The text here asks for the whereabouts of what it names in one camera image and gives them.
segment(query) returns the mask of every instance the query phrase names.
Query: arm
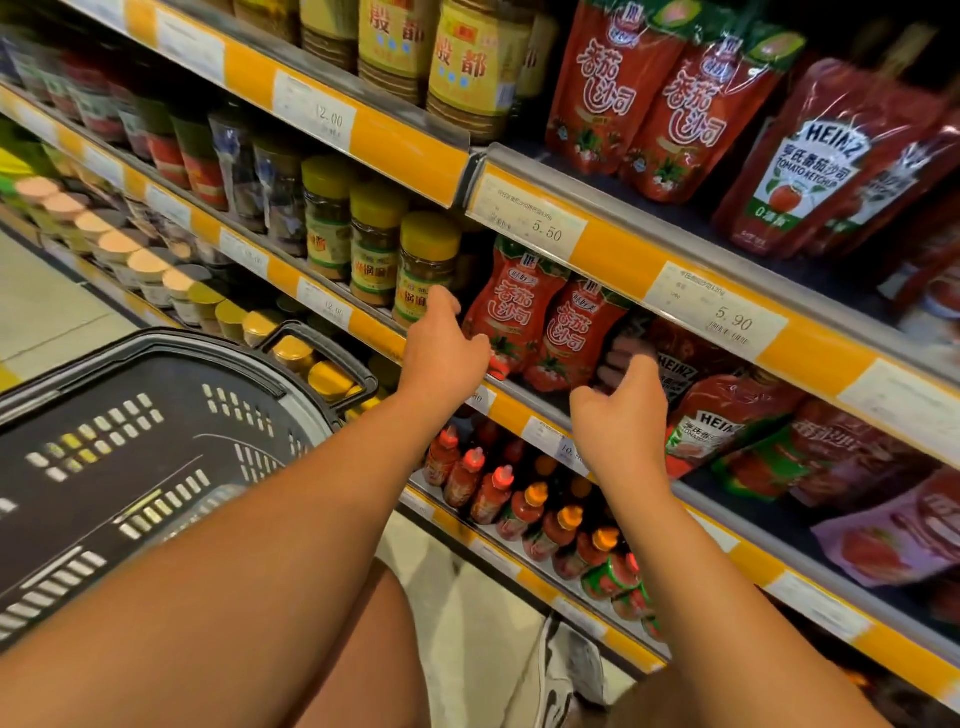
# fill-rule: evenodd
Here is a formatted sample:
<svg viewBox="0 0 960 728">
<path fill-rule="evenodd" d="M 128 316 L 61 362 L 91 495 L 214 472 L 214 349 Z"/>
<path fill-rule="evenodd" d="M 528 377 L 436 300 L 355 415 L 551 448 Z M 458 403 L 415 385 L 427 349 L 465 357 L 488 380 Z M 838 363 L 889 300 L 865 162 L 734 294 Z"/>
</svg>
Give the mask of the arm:
<svg viewBox="0 0 960 728">
<path fill-rule="evenodd" d="M 280 724 L 337 639 L 408 475 L 487 371 L 487 337 L 468 342 L 457 310 L 435 286 L 396 395 L 0 660 L 5 728 Z"/>
<path fill-rule="evenodd" d="M 609 397 L 576 390 L 571 410 L 577 449 L 640 563 L 673 665 L 704 724 L 886 726 L 671 495 L 656 358 L 635 356 Z"/>
</svg>

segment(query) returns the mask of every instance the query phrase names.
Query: person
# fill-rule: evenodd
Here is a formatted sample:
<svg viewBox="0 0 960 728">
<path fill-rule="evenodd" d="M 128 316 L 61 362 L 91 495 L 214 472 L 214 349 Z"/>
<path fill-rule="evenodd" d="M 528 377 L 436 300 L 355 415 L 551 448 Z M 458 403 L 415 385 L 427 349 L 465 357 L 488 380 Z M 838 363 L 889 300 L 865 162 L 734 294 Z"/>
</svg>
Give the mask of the person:
<svg viewBox="0 0 960 728">
<path fill-rule="evenodd" d="M 11 649 L 4 728 L 428 726 L 410 607 L 373 556 L 408 474 L 487 371 L 490 342 L 464 338 L 459 309 L 434 286 L 394 396 Z M 886 725 L 670 495 L 656 360 L 636 355 L 614 394 L 581 388 L 570 404 L 673 654 L 611 722 Z"/>
</svg>

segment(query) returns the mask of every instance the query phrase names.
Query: white label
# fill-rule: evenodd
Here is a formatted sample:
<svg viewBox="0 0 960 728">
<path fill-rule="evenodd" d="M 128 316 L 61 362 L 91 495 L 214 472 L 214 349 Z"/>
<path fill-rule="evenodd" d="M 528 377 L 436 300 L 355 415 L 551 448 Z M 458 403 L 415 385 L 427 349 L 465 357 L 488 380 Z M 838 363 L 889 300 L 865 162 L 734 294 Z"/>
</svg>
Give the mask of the white label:
<svg viewBox="0 0 960 728">
<path fill-rule="evenodd" d="M 487 173 L 480 179 L 469 215 L 489 228 L 570 260 L 587 220 Z"/>
<path fill-rule="evenodd" d="M 504 573 L 512 579 L 516 579 L 519 576 L 521 571 L 520 564 L 508 559 L 482 538 L 477 537 L 473 539 L 473 541 L 470 542 L 470 550 L 500 573 Z"/>
<path fill-rule="evenodd" d="M 297 300 L 311 311 L 319 313 L 331 324 L 350 331 L 350 316 L 353 309 L 347 304 L 324 291 L 319 285 L 301 278 L 297 284 Z"/>
<path fill-rule="evenodd" d="M 115 31 L 127 32 L 126 0 L 67 0 L 67 5 L 85 12 Z"/>
<path fill-rule="evenodd" d="M 558 429 L 554 429 L 543 420 L 531 417 L 523 428 L 521 437 L 535 448 L 557 458 L 575 473 L 586 476 L 589 468 L 580 459 L 577 446 L 573 440 Z"/>
<path fill-rule="evenodd" d="M 226 85 L 226 45 L 212 33 L 167 11 L 156 11 L 156 49 L 216 85 Z"/>
<path fill-rule="evenodd" d="M 400 502 L 411 510 L 419 513 L 428 521 L 433 521 L 433 514 L 436 513 L 437 509 L 422 500 L 419 496 L 415 496 L 406 488 L 404 488 L 403 493 L 400 494 Z"/>
<path fill-rule="evenodd" d="M 550 606 L 562 614 L 567 621 L 580 627 L 595 640 L 602 640 L 604 635 L 607 634 L 606 624 L 581 611 L 563 596 L 557 596 Z"/>
<path fill-rule="evenodd" d="M 690 511 L 687 511 L 687 513 L 689 513 L 690 516 L 693 517 L 694 521 L 696 521 L 703 527 L 703 529 L 708 533 L 710 538 L 713 539 L 717 543 L 717 545 L 720 546 L 721 549 L 723 549 L 724 553 L 730 553 L 735 548 L 740 546 L 740 540 L 734 536 L 731 536 L 723 528 L 718 528 L 717 526 L 713 525 L 713 523 L 711 523 L 710 521 L 707 521 L 707 519 L 702 519 L 700 518 L 700 516 L 698 516 L 695 513 L 692 513 Z"/>
<path fill-rule="evenodd" d="M 477 391 L 473 393 L 473 396 L 467 400 L 473 409 L 483 415 L 490 414 L 490 408 L 493 406 L 493 403 L 496 401 L 496 392 L 493 389 L 481 384 L 477 387 Z"/>
<path fill-rule="evenodd" d="M 764 591 L 845 642 L 852 642 L 873 626 L 863 615 L 790 571 Z"/>
<path fill-rule="evenodd" d="M 239 263 L 251 273 L 267 280 L 270 256 L 257 250 L 246 240 L 234 235 L 227 228 L 220 228 L 220 251 L 234 263 Z"/>
<path fill-rule="evenodd" d="M 177 223 L 184 230 L 193 230 L 190 205 L 181 202 L 169 192 L 155 184 L 147 185 L 147 207 L 156 210 L 168 220 Z"/>
<path fill-rule="evenodd" d="M 31 132 L 39 136 L 48 144 L 60 148 L 60 136 L 57 134 L 57 124 L 46 114 L 40 113 L 25 101 L 17 105 L 17 116 L 20 123 Z"/>
<path fill-rule="evenodd" d="M 328 93 L 277 71 L 274 77 L 274 116 L 320 141 L 350 152 L 357 109 Z"/>
<path fill-rule="evenodd" d="M 877 359 L 837 398 L 960 468 L 960 400 Z"/>
<path fill-rule="evenodd" d="M 755 361 L 787 320 L 716 283 L 666 263 L 643 303 L 728 352 Z"/>
<path fill-rule="evenodd" d="M 126 189 L 123 166 L 118 159 L 108 157 L 96 147 L 84 143 L 84 167 L 99 175 L 117 189 Z"/>
</svg>

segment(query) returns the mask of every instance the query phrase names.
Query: basket handle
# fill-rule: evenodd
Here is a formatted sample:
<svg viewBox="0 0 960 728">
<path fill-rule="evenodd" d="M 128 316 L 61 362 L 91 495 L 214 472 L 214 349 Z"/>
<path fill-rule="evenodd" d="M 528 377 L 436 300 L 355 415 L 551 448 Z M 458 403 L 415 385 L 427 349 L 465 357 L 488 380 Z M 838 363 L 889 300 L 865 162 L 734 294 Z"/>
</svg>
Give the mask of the basket handle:
<svg viewBox="0 0 960 728">
<path fill-rule="evenodd" d="M 353 381 L 363 384 L 363 392 L 359 392 L 352 397 L 347 397 L 345 400 L 338 401 L 335 404 L 327 403 L 327 406 L 338 415 L 342 415 L 347 410 L 367 401 L 379 390 L 380 383 L 376 380 L 376 377 L 373 376 L 373 372 L 365 367 L 356 356 L 328 336 L 324 336 L 319 331 L 300 321 L 284 321 L 276 327 L 266 339 L 260 342 L 260 345 L 256 349 L 261 353 L 269 353 L 284 336 L 295 336 L 309 344 L 349 374 Z"/>
</svg>

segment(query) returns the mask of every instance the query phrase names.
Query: floor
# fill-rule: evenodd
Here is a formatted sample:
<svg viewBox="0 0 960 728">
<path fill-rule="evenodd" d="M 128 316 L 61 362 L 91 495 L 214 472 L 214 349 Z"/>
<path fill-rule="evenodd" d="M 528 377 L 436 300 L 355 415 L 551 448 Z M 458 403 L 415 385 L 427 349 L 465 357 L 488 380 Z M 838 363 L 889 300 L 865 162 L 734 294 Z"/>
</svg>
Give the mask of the floor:
<svg viewBox="0 0 960 728">
<path fill-rule="evenodd" d="M 0 232 L 0 391 L 136 329 Z M 435 728 L 498 728 L 544 617 L 394 513 L 378 550 L 413 605 Z M 633 682 L 605 661 L 608 692 Z"/>
</svg>

